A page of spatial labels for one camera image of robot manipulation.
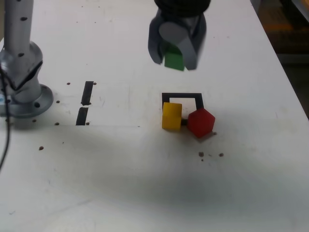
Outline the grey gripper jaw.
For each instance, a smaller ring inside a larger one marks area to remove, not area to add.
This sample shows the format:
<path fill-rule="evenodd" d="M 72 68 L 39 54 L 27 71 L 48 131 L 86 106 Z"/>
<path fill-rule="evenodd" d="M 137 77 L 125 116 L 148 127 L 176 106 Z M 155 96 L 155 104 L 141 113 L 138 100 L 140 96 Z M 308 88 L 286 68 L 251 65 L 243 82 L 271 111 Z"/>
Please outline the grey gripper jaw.
<path fill-rule="evenodd" d="M 206 31 L 204 14 L 183 18 L 178 22 L 167 21 L 159 27 L 159 34 L 163 40 L 179 49 L 183 64 L 188 70 L 195 70 L 198 66 Z"/>
<path fill-rule="evenodd" d="M 153 62 L 161 64 L 167 51 L 167 42 L 159 33 L 160 26 L 165 22 L 161 13 L 157 13 L 149 26 L 148 51 Z"/>

